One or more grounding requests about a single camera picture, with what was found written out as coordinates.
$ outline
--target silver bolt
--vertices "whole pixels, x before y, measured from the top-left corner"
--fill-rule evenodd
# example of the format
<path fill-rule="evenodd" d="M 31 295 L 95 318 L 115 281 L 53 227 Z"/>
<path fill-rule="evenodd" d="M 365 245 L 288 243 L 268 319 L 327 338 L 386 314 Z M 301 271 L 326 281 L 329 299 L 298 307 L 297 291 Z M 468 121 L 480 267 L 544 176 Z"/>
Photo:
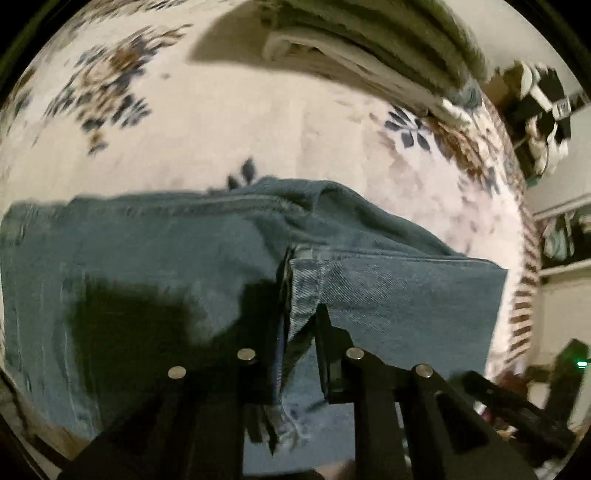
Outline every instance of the silver bolt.
<path fill-rule="evenodd" d="M 250 362 L 256 357 L 256 352 L 252 348 L 243 348 L 238 350 L 238 359 L 244 362 Z"/>
<path fill-rule="evenodd" d="M 347 350 L 347 356 L 351 360 L 361 360 L 364 355 L 365 355 L 365 352 L 363 350 L 361 350 L 361 348 L 357 348 L 356 346 L 352 346 L 351 348 L 349 348 Z"/>
<path fill-rule="evenodd" d="M 168 370 L 168 376 L 173 380 L 180 380 L 187 375 L 187 370 L 184 367 L 172 367 Z"/>
<path fill-rule="evenodd" d="M 427 364 L 417 365 L 415 372 L 424 378 L 429 378 L 431 375 L 433 375 L 433 369 L 431 368 L 431 365 Z"/>

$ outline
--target metal screw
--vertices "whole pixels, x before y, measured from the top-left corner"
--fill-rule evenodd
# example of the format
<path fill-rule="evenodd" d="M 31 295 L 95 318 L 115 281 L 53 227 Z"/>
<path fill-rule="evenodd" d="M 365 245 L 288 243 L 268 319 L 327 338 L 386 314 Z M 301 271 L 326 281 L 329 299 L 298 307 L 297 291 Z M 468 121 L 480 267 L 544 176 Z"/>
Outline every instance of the metal screw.
<path fill-rule="evenodd" d="M 361 360 L 364 355 L 365 355 L 365 352 L 363 350 L 361 350 L 361 348 L 357 348 L 356 346 L 352 346 L 351 348 L 349 348 L 347 350 L 347 356 L 351 360 Z"/>
<path fill-rule="evenodd" d="M 238 350 L 238 359 L 245 362 L 250 362 L 256 357 L 256 352 L 252 348 L 242 348 Z"/>
<path fill-rule="evenodd" d="M 417 367 L 414 370 L 416 373 L 418 373 L 421 377 L 424 378 L 429 378 L 431 375 L 433 375 L 433 369 L 431 368 L 431 365 L 420 364 L 417 365 Z"/>
<path fill-rule="evenodd" d="M 173 380 L 180 380 L 187 375 L 187 370 L 184 367 L 172 367 L 168 370 L 168 376 Z"/>

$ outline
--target denim fabric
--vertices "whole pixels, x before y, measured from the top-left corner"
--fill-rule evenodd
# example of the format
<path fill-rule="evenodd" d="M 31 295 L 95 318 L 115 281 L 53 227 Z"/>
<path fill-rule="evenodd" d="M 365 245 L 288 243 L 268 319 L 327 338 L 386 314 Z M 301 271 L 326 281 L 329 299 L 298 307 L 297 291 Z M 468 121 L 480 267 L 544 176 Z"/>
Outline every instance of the denim fabric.
<path fill-rule="evenodd" d="M 482 370 L 505 275 L 322 181 L 21 203 L 3 219 L 0 242 L 7 369 L 40 413 L 88 438 L 170 367 L 262 348 L 287 272 L 288 353 L 301 358 L 272 420 L 282 444 L 297 447 L 271 457 L 247 442 L 247 473 L 353 452 L 350 409 L 324 408 L 307 348 L 319 301 L 387 362 Z"/>

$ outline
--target shelf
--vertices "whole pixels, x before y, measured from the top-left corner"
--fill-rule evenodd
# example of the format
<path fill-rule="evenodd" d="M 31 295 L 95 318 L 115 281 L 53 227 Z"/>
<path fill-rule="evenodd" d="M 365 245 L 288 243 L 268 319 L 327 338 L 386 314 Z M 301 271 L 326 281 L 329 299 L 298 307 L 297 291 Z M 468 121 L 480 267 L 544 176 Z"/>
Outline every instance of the shelf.
<path fill-rule="evenodd" d="M 542 268 L 540 270 L 540 277 L 549 277 L 558 273 L 570 272 L 572 270 L 579 270 L 581 268 L 591 267 L 591 258 L 581 260 L 580 262 L 571 263 L 569 265 L 561 265 L 559 267 Z"/>

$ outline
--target blue denim jeans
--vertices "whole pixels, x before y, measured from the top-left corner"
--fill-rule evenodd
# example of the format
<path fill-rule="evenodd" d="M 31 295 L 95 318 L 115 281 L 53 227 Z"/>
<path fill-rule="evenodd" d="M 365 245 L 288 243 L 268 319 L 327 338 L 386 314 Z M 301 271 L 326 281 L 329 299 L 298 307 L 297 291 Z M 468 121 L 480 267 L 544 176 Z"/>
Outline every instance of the blue denim jeans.
<path fill-rule="evenodd" d="M 171 367 L 262 349 L 283 286 L 287 363 L 267 410 L 280 448 L 247 441 L 246 473 L 353 456 L 352 410 L 320 391 L 306 329 L 318 303 L 386 363 L 481 371 L 505 279 L 322 181 L 21 203 L 0 242 L 7 369 L 41 414 L 88 438 Z"/>

